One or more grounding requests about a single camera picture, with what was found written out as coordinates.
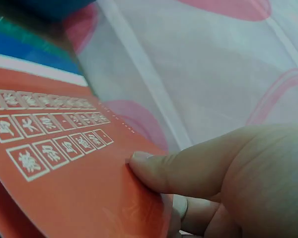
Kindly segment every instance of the hand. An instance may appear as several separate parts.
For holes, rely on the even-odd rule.
[[[298,126],[248,126],[173,155],[136,152],[129,165],[152,190],[186,196],[170,238],[298,238]]]

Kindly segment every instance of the pink pattern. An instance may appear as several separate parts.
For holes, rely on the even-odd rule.
[[[76,53],[80,53],[88,44],[97,23],[97,7],[93,3],[63,21],[63,27]]]
[[[168,143],[158,121],[146,108],[127,100],[106,102],[104,105],[146,139],[168,151]]]
[[[281,97],[296,86],[298,86],[298,68],[287,71],[273,83],[256,105],[246,125],[263,123]]]
[[[271,15],[269,0],[178,0],[190,6],[225,16],[262,21]]]

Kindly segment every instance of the green stripe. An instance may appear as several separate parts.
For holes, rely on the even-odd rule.
[[[50,42],[43,40],[39,36],[36,36],[24,28],[7,21],[4,17],[0,17],[0,32],[12,36],[20,40],[22,43],[32,45],[33,47],[41,49],[42,51],[48,52],[52,55],[71,60],[70,55],[66,51]]]

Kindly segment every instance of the blue object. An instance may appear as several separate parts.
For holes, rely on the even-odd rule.
[[[14,0],[37,15],[52,21],[61,21],[71,13],[95,0]]]
[[[31,45],[23,44],[2,33],[0,33],[0,55],[19,58],[21,60],[27,60],[82,75],[78,66],[74,62],[49,54]]]

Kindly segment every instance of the bed sheet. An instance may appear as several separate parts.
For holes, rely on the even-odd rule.
[[[164,150],[298,123],[298,0],[99,0],[66,28],[99,98]]]

